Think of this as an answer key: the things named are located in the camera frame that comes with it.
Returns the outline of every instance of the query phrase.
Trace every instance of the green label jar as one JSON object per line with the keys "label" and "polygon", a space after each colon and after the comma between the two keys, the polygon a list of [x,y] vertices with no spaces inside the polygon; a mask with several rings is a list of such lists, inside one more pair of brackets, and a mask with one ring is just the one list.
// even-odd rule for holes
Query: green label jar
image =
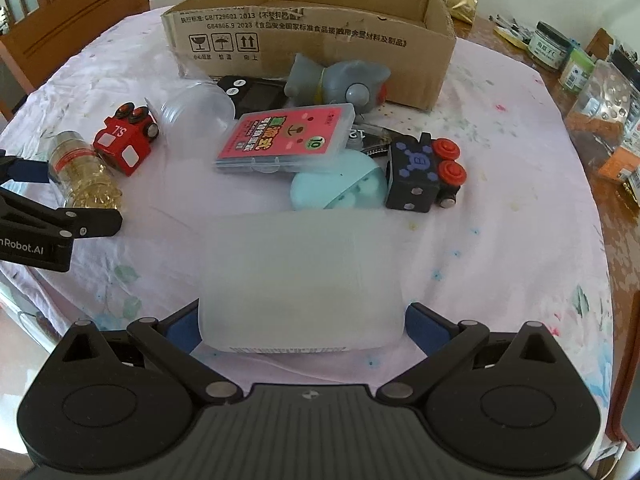
{"label": "green label jar", "polygon": [[574,48],[560,76],[560,84],[569,92],[579,93],[587,84],[595,66],[585,51]]}

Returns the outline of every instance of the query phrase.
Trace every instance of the frosted plastic container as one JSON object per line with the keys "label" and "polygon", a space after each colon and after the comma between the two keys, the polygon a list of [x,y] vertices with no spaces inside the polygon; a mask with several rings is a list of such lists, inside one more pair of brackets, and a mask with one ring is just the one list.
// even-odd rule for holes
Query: frosted plastic container
{"label": "frosted plastic container", "polygon": [[213,219],[200,294],[202,340],[221,351],[256,353],[394,343],[404,305],[393,239],[384,210]]}
{"label": "frosted plastic container", "polygon": [[234,123],[236,107],[213,82],[195,82],[162,105],[158,126],[173,157],[200,158],[210,164],[224,133]]}
{"label": "frosted plastic container", "polygon": [[313,171],[347,145],[352,104],[304,106],[244,114],[225,134],[215,165],[223,171]]}

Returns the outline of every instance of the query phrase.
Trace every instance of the cardboard box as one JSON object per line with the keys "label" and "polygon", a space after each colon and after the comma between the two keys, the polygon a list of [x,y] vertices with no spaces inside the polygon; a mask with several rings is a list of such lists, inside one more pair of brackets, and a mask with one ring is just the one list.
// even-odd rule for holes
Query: cardboard box
{"label": "cardboard box", "polygon": [[437,101],[456,44],[442,0],[186,0],[162,23],[210,76],[286,77],[297,52],[363,59],[391,69],[389,101],[416,108]]}

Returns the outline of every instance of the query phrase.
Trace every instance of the clear plastic case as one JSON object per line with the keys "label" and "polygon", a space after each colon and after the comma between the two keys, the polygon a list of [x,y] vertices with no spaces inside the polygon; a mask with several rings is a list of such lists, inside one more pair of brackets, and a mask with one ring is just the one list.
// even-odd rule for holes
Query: clear plastic case
{"label": "clear plastic case", "polygon": [[351,104],[245,114],[225,134],[215,166],[262,173],[321,170],[345,148],[354,119]]}
{"label": "clear plastic case", "polygon": [[199,158],[209,164],[235,122],[233,101],[211,81],[188,82],[167,99],[159,112],[147,104],[175,158]]}

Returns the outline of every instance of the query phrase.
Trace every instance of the jar with lid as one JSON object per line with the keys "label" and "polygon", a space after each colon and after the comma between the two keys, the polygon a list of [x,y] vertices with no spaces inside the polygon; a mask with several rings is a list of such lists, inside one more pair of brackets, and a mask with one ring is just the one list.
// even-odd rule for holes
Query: jar with lid
{"label": "jar with lid", "polygon": [[571,41],[564,34],[544,22],[538,22],[527,49],[535,62],[555,71],[561,67],[571,47]]}
{"label": "jar with lid", "polygon": [[52,139],[49,165],[65,207],[120,207],[122,192],[94,147],[77,132],[62,132]]}
{"label": "jar with lid", "polygon": [[580,47],[574,48],[568,58],[559,81],[569,92],[577,94],[586,85],[596,65]]}

